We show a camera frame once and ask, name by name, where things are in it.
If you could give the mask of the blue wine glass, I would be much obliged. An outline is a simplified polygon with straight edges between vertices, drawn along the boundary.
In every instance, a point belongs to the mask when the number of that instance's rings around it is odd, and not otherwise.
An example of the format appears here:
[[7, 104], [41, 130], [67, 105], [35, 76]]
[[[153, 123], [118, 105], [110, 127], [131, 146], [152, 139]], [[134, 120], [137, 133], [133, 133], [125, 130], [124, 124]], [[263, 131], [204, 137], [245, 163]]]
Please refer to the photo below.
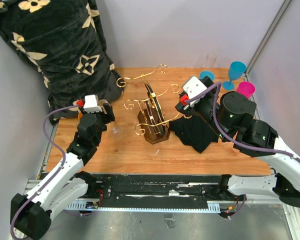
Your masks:
[[202, 72], [199, 74], [199, 78], [200, 78], [200, 79], [203, 80], [205, 77], [209, 77], [212, 81], [215, 80], [215, 75], [214, 75], [214, 73], [211, 72], [211, 71], [208, 71], [208, 70], [204, 70], [204, 71], [202, 71]]
[[228, 81], [223, 82], [222, 87], [227, 91], [235, 88], [234, 81], [239, 79], [246, 71], [246, 65], [241, 61], [234, 61], [228, 69]]

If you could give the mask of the clear wine glass back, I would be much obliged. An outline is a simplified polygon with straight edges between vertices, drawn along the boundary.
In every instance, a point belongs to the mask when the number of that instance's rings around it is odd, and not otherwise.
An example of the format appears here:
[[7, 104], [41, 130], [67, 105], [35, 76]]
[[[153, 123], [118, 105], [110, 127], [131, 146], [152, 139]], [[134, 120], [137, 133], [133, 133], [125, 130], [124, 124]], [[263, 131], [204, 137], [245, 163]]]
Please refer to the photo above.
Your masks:
[[204, 67], [207, 69], [213, 68], [217, 60], [217, 53], [214, 51], [210, 51], [207, 53], [205, 58]]

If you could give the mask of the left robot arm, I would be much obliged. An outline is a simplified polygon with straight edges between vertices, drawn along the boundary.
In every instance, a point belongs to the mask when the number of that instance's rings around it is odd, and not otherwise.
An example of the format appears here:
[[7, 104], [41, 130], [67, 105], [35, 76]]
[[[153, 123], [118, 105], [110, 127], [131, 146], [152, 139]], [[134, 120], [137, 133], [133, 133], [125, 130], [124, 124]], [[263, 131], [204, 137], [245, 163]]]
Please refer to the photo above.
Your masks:
[[107, 124], [115, 120], [113, 107], [106, 101], [77, 102], [82, 117], [73, 141], [53, 170], [26, 194], [17, 193], [10, 204], [10, 235], [16, 231], [24, 239], [39, 240], [52, 221], [69, 204], [81, 196], [91, 198], [97, 193], [94, 177], [80, 171], [97, 152]]

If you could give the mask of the clear wine glass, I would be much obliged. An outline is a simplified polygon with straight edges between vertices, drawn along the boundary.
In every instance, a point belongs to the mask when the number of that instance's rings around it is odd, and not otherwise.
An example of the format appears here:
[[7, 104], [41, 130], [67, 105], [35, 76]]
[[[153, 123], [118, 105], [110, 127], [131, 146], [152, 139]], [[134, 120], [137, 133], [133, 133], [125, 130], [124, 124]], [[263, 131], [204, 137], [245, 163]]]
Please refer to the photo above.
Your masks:
[[122, 128], [116, 123], [113, 106], [106, 99], [101, 99], [98, 103], [109, 120], [108, 128], [111, 130], [111, 135], [113, 137], [118, 137], [122, 133]]
[[207, 69], [213, 68], [217, 60], [217, 53], [214, 51], [210, 51], [207, 53], [205, 58], [204, 67]]

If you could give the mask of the magenta wine glass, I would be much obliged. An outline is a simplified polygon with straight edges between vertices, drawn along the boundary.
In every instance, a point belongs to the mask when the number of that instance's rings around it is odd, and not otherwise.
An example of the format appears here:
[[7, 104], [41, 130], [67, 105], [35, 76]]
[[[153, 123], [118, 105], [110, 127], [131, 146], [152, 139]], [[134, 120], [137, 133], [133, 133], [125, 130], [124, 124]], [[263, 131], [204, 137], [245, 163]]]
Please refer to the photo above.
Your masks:
[[255, 93], [256, 87], [251, 82], [243, 81], [238, 85], [236, 91], [249, 99]]

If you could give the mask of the clear wine glass front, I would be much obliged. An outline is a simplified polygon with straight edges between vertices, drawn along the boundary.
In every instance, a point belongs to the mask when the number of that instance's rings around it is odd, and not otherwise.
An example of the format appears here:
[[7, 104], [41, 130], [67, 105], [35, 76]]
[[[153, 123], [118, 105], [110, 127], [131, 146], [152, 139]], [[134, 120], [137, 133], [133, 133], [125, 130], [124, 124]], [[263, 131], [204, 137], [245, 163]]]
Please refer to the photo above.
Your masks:
[[111, 135], [113, 137], [118, 137], [122, 133], [122, 128], [116, 123], [113, 106], [106, 99], [101, 99], [98, 103], [109, 120], [108, 128], [111, 130]]

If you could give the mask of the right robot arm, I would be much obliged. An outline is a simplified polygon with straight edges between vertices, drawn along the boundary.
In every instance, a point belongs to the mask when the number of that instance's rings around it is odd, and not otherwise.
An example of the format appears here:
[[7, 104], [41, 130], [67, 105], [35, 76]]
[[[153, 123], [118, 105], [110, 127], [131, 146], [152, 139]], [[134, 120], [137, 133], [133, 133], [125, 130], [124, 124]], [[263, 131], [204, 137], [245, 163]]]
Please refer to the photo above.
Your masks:
[[265, 176], [221, 176], [217, 196], [269, 196], [300, 208], [300, 157], [265, 121], [255, 119], [256, 103], [230, 91], [219, 96], [222, 83], [209, 77], [190, 77], [179, 94], [176, 110], [201, 117], [223, 141], [232, 142], [240, 153], [267, 163], [274, 173]]

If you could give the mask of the orange wine glass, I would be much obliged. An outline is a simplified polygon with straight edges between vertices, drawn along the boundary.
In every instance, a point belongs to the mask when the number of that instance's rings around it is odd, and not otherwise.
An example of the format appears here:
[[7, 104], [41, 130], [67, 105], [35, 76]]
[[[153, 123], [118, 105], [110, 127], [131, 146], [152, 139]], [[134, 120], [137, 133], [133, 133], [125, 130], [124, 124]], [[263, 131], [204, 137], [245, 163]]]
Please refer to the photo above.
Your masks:
[[82, 113], [82, 112], [79, 112], [79, 113], [78, 113], [78, 116], [77, 116], [77, 119], [80, 120], [80, 119], [82, 118], [82, 116], [83, 116], [83, 113]]

